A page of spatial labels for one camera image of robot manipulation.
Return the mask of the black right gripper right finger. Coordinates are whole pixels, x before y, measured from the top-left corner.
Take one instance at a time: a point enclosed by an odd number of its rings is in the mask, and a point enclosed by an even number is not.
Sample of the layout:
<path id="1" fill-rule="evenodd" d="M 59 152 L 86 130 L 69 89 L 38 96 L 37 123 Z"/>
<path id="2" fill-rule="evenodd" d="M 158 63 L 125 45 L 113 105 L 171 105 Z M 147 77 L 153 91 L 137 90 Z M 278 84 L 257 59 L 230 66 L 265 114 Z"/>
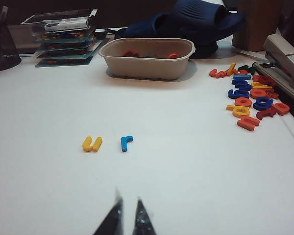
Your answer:
<path id="1" fill-rule="evenodd" d="M 156 231 L 152 225 L 148 212 L 140 198 L 137 201 L 133 234 L 156 235 Z"/>

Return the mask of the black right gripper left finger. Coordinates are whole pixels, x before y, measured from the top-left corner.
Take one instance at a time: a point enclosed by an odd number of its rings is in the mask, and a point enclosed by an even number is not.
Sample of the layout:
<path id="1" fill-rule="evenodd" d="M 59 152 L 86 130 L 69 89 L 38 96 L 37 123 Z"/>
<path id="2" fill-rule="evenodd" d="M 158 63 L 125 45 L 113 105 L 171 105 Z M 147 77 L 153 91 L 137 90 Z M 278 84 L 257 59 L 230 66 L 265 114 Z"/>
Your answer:
<path id="1" fill-rule="evenodd" d="M 115 190 L 114 205 L 93 234 L 123 235 L 123 198 L 118 189 Z"/>

